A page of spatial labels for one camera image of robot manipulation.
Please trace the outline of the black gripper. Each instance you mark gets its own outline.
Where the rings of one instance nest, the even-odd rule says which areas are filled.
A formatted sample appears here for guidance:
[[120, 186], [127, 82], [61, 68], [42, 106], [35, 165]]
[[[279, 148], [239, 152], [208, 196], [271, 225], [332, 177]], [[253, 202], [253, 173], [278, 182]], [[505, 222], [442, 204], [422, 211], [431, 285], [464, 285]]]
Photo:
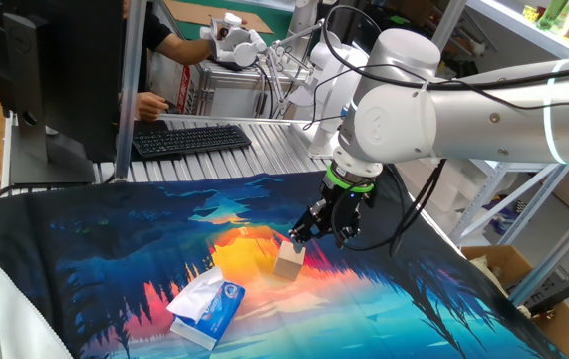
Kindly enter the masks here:
[[373, 190], [374, 185], [369, 180], [358, 182], [357, 186], [347, 183], [341, 187], [330, 179], [324, 179], [320, 185], [321, 199], [309, 205], [288, 231], [293, 246], [303, 247], [307, 241], [319, 239], [322, 234], [332, 233], [336, 229], [336, 246], [345, 248], [351, 239], [360, 234], [359, 206], [362, 201], [369, 202]]

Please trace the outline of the person right hand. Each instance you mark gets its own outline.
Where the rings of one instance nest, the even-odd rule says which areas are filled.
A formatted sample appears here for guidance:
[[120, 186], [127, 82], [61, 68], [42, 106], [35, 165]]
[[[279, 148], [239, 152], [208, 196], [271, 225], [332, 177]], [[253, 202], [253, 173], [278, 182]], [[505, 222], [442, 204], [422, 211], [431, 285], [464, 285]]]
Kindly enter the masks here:
[[162, 113], [165, 113], [168, 108], [169, 103], [166, 99], [153, 92], [137, 94], [136, 115], [141, 121], [154, 122]]

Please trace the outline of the person left hand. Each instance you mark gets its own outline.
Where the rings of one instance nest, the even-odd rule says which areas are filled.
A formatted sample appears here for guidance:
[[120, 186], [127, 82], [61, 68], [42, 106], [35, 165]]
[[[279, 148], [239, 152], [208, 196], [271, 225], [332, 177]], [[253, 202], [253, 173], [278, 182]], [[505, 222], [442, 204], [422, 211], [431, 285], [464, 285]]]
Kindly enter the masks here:
[[241, 22], [223, 20], [218, 25], [218, 39], [225, 41], [243, 42], [248, 37], [248, 31]]

